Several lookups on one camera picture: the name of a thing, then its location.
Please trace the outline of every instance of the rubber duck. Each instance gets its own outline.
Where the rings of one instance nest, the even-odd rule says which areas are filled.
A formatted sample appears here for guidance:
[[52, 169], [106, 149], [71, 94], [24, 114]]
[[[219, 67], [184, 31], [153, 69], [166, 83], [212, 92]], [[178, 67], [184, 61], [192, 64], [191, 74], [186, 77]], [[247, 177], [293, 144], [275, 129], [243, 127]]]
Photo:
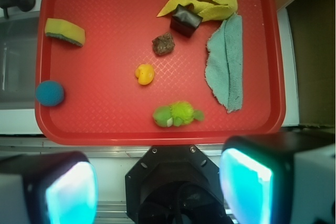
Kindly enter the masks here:
[[147, 85], [154, 79], [154, 68], [150, 64], [141, 64], [135, 70], [135, 76], [140, 85]]

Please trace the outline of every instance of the teal cloth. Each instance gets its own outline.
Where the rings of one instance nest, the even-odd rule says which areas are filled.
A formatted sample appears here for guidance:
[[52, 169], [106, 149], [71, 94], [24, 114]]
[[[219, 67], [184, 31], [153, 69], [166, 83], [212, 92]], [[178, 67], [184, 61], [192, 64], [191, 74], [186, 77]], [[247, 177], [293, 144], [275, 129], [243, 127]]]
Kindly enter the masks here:
[[228, 113], [243, 105], [243, 23], [233, 14], [207, 43], [205, 77], [214, 96]]

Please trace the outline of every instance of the rock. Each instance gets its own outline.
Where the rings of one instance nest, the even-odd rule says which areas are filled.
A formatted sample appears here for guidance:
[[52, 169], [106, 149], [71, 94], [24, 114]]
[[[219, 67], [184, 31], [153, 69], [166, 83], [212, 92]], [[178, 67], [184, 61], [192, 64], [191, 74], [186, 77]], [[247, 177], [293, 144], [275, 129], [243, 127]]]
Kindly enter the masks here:
[[165, 33], [152, 40], [153, 50], [157, 55], [165, 55], [173, 51], [175, 43], [171, 33]]

